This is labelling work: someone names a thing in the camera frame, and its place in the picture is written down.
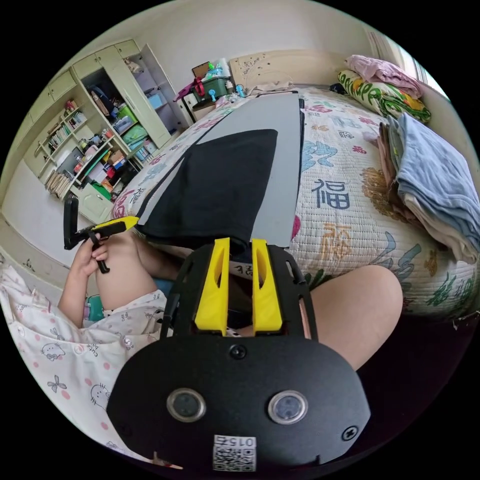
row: person's knee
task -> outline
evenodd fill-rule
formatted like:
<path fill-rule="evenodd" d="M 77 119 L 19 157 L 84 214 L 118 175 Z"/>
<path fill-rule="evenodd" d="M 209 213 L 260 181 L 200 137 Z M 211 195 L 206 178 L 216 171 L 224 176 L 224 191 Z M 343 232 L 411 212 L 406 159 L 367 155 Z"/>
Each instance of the person's knee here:
<path fill-rule="evenodd" d="M 396 324 L 402 313 L 404 296 L 398 278 L 388 268 L 367 265 L 358 269 L 370 285 L 372 294 L 382 305 L 385 316 Z"/>
<path fill-rule="evenodd" d="M 133 233 L 129 230 L 122 233 L 116 233 L 105 240 L 108 248 L 108 258 L 112 259 L 117 256 L 138 256 L 137 245 L 133 237 Z"/>

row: white label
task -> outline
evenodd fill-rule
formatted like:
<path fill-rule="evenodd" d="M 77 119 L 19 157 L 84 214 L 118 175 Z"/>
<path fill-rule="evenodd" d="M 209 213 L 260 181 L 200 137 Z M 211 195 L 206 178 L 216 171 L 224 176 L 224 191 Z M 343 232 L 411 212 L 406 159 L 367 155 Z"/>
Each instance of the white label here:
<path fill-rule="evenodd" d="M 214 436 L 213 470 L 255 472 L 256 469 L 257 439 L 254 436 Z"/>

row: green patterned pillow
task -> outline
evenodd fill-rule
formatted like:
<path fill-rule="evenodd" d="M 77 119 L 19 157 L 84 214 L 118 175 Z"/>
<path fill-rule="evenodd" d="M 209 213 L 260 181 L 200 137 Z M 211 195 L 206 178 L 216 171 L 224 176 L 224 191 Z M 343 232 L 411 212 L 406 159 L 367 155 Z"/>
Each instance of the green patterned pillow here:
<path fill-rule="evenodd" d="M 420 100 L 413 99 L 403 90 L 389 83 L 381 81 L 369 83 L 352 70 L 341 71 L 338 79 L 352 98 L 384 117 L 391 115 L 398 118 L 406 112 L 423 124 L 428 123 L 432 117 Z"/>

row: pajamas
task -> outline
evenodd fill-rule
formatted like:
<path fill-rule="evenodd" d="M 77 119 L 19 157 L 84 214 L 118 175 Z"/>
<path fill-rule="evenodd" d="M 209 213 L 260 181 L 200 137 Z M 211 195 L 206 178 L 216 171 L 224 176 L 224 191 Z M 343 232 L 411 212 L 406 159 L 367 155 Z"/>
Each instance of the pajamas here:
<path fill-rule="evenodd" d="M 160 337 L 167 299 L 157 290 L 78 329 L 11 267 L 0 264 L 0 304 L 11 336 L 40 388 L 91 439 L 130 457 L 106 408 L 120 370 L 136 352 Z M 229 336 L 237 336 L 232 330 Z"/>

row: person's hand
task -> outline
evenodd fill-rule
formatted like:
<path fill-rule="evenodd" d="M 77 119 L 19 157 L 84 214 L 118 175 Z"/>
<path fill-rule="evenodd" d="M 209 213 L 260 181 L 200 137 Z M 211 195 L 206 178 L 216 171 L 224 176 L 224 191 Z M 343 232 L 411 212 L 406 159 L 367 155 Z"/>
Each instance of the person's hand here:
<path fill-rule="evenodd" d="M 89 277 L 99 267 L 97 261 L 106 260 L 108 258 L 109 253 L 107 246 L 104 243 L 101 243 L 96 250 L 92 250 L 93 247 L 94 244 L 90 238 L 80 245 L 76 251 L 75 258 L 73 259 L 73 264 L 70 269 L 71 271 Z"/>

